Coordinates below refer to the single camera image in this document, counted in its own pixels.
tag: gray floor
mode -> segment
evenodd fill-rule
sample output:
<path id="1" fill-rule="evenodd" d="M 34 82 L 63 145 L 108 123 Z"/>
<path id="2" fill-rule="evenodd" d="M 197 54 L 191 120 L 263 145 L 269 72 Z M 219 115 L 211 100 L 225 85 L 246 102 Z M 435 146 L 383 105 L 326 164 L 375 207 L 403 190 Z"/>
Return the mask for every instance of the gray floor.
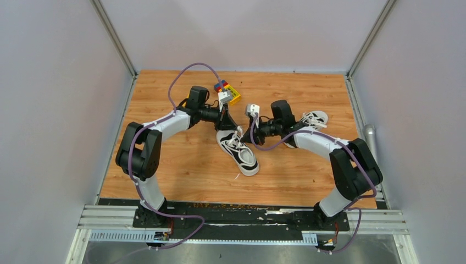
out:
<path id="1" fill-rule="evenodd" d="M 339 235 L 343 246 L 348 235 Z M 90 242 L 90 264 L 107 264 L 126 254 L 146 247 L 144 243 Z M 128 263 L 176 263 L 176 264 L 247 264 L 247 263 L 400 263 L 395 242 L 391 235 L 358 235 L 344 252 L 334 255 L 317 253 L 307 246 L 246 246 L 246 245 L 196 245 L 184 244 L 173 249 L 145 250 L 128 257 L 120 264 Z"/>

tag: sneaker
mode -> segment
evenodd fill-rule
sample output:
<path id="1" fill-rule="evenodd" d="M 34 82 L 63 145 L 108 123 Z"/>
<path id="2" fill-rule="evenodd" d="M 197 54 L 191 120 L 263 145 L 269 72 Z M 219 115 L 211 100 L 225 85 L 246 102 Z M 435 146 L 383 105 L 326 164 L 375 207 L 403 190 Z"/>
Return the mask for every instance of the sneaker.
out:
<path id="1" fill-rule="evenodd" d="M 303 117 L 299 120 L 299 122 L 303 123 L 307 127 L 311 127 L 317 131 L 322 128 L 327 127 L 327 122 L 329 121 L 329 116 L 323 111 L 312 111 L 309 113 L 303 113 Z M 288 143 L 283 143 L 287 147 L 294 149 L 295 147 L 291 146 Z"/>
<path id="2" fill-rule="evenodd" d="M 252 176 L 259 171 L 259 163 L 254 153 L 245 144 L 240 142 L 242 130 L 220 130 L 217 132 L 217 143 L 223 151 L 230 155 L 238 165 L 242 174 Z"/>

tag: black and white sneaker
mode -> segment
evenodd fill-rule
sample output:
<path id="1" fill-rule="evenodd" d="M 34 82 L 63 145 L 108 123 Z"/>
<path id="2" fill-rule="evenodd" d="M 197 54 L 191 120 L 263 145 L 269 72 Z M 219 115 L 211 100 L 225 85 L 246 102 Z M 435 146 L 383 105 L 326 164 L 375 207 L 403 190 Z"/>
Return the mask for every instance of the black and white sneaker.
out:
<path id="1" fill-rule="evenodd" d="M 217 143 L 235 160 L 241 173 L 252 176 L 259 171 L 259 163 L 251 149 L 240 142 L 241 137 L 237 130 L 221 130 L 217 132 Z"/>
<path id="2" fill-rule="evenodd" d="M 303 117 L 299 120 L 299 122 L 303 123 L 307 127 L 311 127 L 317 131 L 322 128 L 327 127 L 327 122 L 329 121 L 329 116 L 323 111 L 312 111 L 309 113 L 303 113 Z M 290 144 L 283 143 L 287 147 L 294 149 L 295 147 L 291 146 Z"/>

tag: wooden surface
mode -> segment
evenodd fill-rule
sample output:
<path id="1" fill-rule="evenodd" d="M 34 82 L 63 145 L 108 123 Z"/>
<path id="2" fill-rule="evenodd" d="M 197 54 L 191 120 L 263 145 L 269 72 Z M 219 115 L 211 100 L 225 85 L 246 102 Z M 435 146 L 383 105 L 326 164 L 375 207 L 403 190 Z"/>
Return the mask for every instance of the wooden surface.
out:
<path id="1" fill-rule="evenodd" d="M 178 71 L 141 72 L 114 155 L 128 123 L 149 122 L 171 111 L 167 90 L 177 74 Z M 272 117 L 270 104 L 285 99 L 297 119 L 304 112 L 322 110 L 329 115 L 328 128 L 322 132 L 343 139 L 357 138 L 343 75 L 235 71 L 219 72 L 219 75 L 241 94 L 241 101 L 231 106 L 230 112 L 244 131 L 248 126 L 248 118 L 244 115 L 247 103 L 260 105 L 260 114 Z M 188 71 L 174 86 L 172 97 L 178 104 L 191 86 L 199 85 L 210 89 L 208 103 L 213 103 L 215 83 L 209 71 Z M 215 133 L 212 123 L 200 122 L 164 142 L 157 178 L 168 200 L 313 206 L 335 186 L 330 162 L 309 151 L 284 145 L 271 151 L 251 146 L 260 171 L 252 177 L 240 174 L 235 179 L 240 171 L 234 160 L 218 146 Z M 279 139 L 268 137 L 265 146 Z M 117 167 L 114 156 L 101 197 L 138 199 L 132 181 Z M 375 200 L 365 199 L 357 205 L 375 208 Z"/>

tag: wooden table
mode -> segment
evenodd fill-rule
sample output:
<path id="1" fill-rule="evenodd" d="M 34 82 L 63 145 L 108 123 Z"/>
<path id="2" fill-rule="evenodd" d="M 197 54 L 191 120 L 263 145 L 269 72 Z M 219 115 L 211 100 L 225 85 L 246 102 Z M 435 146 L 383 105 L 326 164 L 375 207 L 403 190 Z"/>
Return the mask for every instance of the wooden table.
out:
<path id="1" fill-rule="evenodd" d="M 167 90 L 177 74 L 178 71 L 166 70 L 141 72 L 114 155 L 130 122 L 149 122 L 171 111 Z M 219 72 L 219 75 L 241 94 L 241 101 L 230 107 L 230 114 L 244 131 L 248 127 L 248 118 L 244 115 L 246 104 L 260 105 L 260 114 L 272 117 L 270 104 L 285 99 L 297 119 L 304 112 L 322 110 L 329 115 L 328 127 L 323 132 L 349 140 L 358 137 L 343 75 L 236 71 Z M 215 83 L 209 71 L 187 71 L 175 84 L 172 97 L 178 103 L 187 96 L 191 86 L 198 85 L 210 90 L 208 103 L 212 103 L 216 98 Z M 212 123 L 200 122 L 164 142 L 157 178 L 168 200 L 313 206 L 335 186 L 330 162 L 309 151 L 284 145 L 271 151 L 253 148 L 259 173 L 252 177 L 240 174 L 235 179 L 240 171 L 218 146 L 215 133 Z M 265 146 L 279 139 L 268 137 Z M 132 181 L 117 167 L 114 156 L 101 197 L 138 199 Z M 365 199 L 357 205 L 375 208 L 375 200 Z"/>

